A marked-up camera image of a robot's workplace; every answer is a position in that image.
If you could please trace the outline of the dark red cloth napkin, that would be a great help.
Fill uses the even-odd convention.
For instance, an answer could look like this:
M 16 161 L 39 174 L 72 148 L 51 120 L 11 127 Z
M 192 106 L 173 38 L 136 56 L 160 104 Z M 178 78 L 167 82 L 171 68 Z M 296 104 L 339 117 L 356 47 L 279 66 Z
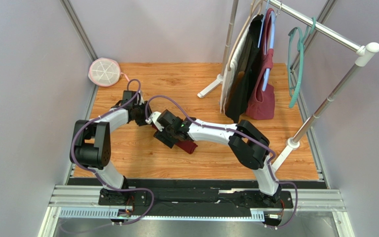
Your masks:
M 169 148 L 177 146 L 186 153 L 193 154 L 195 149 L 198 147 L 198 145 L 193 141 L 180 141 L 179 139 L 172 137 L 165 129 L 160 130 L 154 124 L 152 124 L 151 126 L 156 130 L 156 132 L 153 135 L 154 138 L 156 138 Z

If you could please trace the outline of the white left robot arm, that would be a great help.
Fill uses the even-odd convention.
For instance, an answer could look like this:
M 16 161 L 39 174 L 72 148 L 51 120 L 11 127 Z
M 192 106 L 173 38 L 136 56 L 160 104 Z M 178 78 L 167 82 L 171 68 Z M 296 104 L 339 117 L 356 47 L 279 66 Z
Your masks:
M 122 99 L 108 112 L 91 120 L 77 120 L 70 150 L 71 163 L 93 173 L 106 190 L 121 195 L 137 191 L 129 188 L 126 177 L 111 162 L 111 133 L 131 121 L 146 125 L 145 105 L 141 91 L 125 90 Z

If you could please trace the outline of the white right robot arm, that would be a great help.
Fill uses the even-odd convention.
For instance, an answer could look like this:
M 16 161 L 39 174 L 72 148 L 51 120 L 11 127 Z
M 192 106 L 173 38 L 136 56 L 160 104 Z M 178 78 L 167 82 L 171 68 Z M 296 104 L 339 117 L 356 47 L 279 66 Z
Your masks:
M 281 186 L 269 167 L 269 140 L 249 121 L 218 124 L 196 118 L 181 119 L 170 111 L 153 112 L 146 122 L 156 129 L 154 137 L 164 145 L 180 147 L 192 154 L 197 141 L 207 141 L 230 147 L 238 161 L 253 171 L 263 195 L 278 198 Z

